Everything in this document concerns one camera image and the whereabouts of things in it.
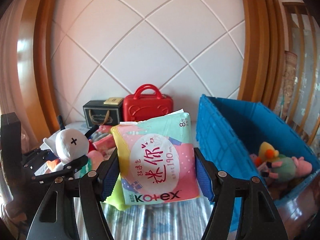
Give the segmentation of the white duck plush orange bow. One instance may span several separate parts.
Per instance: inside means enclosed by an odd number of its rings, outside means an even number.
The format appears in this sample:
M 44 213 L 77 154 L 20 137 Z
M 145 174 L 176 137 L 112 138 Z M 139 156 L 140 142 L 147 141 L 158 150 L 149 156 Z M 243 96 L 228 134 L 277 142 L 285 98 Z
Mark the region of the white duck plush orange bow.
M 279 159 L 279 151 L 268 142 L 262 142 L 258 154 L 251 154 L 251 159 L 256 167 L 264 162 L 273 162 Z

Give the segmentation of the blue plastic storage crate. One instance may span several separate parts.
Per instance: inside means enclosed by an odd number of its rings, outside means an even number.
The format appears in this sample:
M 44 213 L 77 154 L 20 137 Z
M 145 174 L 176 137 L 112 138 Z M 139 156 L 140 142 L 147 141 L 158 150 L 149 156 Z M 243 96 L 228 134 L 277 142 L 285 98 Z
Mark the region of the blue plastic storage crate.
M 319 174 L 319 160 L 311 148 L 262 103 L 202 95 L 196 123 L 196 140 L 205 159 L 234 178 L 258 175 L 250 154 L 268 142 L 288 157 L 304 157 L 312 172 L 288 194 L 275 200 L 282 207 L 294 200 Z

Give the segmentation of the dark green gift box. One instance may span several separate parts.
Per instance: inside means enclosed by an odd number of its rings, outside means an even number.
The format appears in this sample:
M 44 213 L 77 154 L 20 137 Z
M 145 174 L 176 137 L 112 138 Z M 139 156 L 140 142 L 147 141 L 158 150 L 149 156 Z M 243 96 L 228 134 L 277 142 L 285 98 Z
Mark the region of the dark green gift box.
M 105 105 L 105 100 L 91 100 L 83 105 L 88 128 L 94 125 L 116 126 L 123 121 L 123 102 L 120 105 Z

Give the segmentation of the white rabbit plush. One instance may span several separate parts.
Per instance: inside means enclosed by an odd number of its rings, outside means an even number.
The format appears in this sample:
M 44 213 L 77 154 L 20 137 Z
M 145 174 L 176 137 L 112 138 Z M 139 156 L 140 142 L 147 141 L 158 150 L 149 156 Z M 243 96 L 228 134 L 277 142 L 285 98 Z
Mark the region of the white rabbit plush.
M 77 129 L 65 128 L 62 116 L 57 117 L 60 131 L 56 134 L 55 140 L 44 138 L 43 142 L 52 153 L 60 159 L 55 167 L 50 167 L 52 172 L 60 171 L 65 165 L 83 155 L 87 156 L 91 162 L 91 170 L 96 170 L 104 160 L 103 155 L 95 149 L 89 137 L 99 128 L 94 125 L 86 134 Z

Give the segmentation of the Kotex sanitary pad pack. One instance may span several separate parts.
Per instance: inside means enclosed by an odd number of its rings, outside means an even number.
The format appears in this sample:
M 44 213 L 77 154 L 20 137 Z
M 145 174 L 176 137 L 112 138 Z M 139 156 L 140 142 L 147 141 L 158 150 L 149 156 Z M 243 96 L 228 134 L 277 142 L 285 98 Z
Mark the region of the Kotex sanitary pad pack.
M 126 205 L 180 202 L 200 196 L 189 113 L 180 109 L 111 128 Z

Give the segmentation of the red toy suitcase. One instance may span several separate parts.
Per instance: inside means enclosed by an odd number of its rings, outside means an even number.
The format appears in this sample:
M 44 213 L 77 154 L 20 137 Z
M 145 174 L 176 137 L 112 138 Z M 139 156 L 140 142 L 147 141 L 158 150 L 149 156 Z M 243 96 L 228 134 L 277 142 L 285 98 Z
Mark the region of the red toy suitcase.
M 173 108 L 172 97 L 162 94 L 152 84 L 144 84 L 138 87 L 134 94 L 124 98 L 123 120 L 145 121 L 172 113 Z

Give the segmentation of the small gold box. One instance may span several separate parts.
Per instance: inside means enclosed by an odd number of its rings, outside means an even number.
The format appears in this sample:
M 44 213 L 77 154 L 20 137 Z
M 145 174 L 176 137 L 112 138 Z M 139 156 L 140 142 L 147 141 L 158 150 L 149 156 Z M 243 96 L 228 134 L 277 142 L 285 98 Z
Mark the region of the small gold box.
M 123 102 L 123 98 L 108 98 L 107 100 L 104 101 L 105 105 L 120 105 Z

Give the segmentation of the pink pig plush teal dress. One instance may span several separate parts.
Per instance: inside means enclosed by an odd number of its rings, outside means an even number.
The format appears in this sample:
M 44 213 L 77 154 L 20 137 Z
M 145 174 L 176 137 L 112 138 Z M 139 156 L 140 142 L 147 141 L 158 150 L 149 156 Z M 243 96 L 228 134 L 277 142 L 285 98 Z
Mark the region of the pink pig plush teal dress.
M 283 157 L 278 161 L 266 162 L 268 171 L 261 172 L 264 178 L 271 178 L 278 183 L 285 183 L 295 178 L 303 178 L 312 172 L 312 165 L 304 157 Z

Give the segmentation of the wooden headboard frame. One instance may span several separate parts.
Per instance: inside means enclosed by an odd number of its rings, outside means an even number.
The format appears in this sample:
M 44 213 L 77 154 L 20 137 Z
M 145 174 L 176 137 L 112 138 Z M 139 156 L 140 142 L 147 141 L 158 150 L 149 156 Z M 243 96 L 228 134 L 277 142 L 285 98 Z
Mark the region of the wooden headboard frame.
M 20 20 L 18 80 L 28 122 L 37 140 L 58 130 L 59 114 L 51 67 L 52 19 L 56 0 L 26 0 Z

